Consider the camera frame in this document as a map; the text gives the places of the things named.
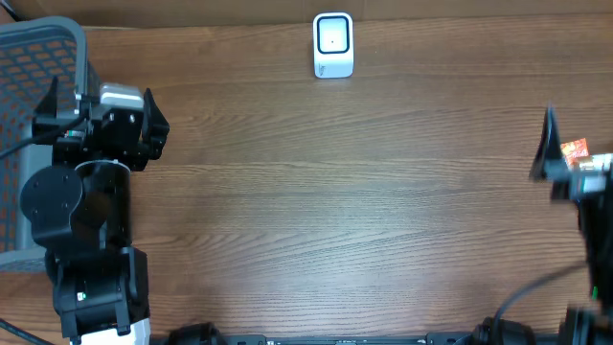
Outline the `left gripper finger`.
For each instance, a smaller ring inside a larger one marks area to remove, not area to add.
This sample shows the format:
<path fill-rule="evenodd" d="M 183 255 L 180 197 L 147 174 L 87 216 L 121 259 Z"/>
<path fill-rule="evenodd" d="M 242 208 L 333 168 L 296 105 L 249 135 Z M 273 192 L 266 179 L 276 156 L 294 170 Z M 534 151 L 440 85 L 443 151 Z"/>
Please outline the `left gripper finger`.
<path fill-rule="evenodd" d="M 153 99 L 149 88 L 144 93 L 143 142 L 148 146 L 148 156 L 157 160 L 161 157 L 167 143 L 170 124 Z"/>
<path fill-rule="evenodd" d="M 58 78 L 53 77 L 47 93 L 34 109 L 36 122 L 53 122 L 57 119 L 57 87 Z"/>

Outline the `orange white sticker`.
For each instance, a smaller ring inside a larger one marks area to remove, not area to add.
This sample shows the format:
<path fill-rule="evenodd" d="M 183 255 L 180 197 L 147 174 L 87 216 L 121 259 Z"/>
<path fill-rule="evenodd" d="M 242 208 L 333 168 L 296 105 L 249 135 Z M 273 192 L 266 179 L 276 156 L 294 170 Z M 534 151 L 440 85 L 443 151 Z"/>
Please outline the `orange white sticker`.
<path fill-rule="evenodd" d="M 580 159 L 590 155 L 585 138 L 562 143 L 560 149 L 569 168 L 576 166 Z"/>

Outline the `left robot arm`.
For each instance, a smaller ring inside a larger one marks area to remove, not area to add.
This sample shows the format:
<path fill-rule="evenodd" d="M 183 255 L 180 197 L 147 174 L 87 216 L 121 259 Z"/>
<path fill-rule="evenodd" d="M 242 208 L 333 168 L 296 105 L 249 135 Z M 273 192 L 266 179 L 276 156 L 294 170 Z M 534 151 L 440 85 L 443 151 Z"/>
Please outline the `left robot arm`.
<path fill-rule="evenodd" d="M 45 250 L 61 332 L 72 344 L 148 344 L 148 258 L 132 244 L 130 176 L 160 158 L 169 122 L 149 89 L 105 83 L 58 113 L 57 85 L 34 111 L 31 141 L 52 163 L 20 208 Z"/>

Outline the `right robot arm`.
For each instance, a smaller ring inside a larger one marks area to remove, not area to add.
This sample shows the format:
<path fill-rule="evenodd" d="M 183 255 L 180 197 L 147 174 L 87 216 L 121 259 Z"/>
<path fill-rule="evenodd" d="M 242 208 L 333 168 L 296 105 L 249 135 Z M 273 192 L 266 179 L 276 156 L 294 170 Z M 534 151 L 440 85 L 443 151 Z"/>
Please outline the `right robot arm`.
<path fill-rule="evenodd" d="M 541 139 L 529 173 L 552 184 L 551 200 L 571 201 L 578 210 L 586 264 L 598 312 L 569 308 L 559 344 L 612 343 L 612 155 L 584 156 L 572 165 L 564 157 L 552 106 L 545 111 Z"/>

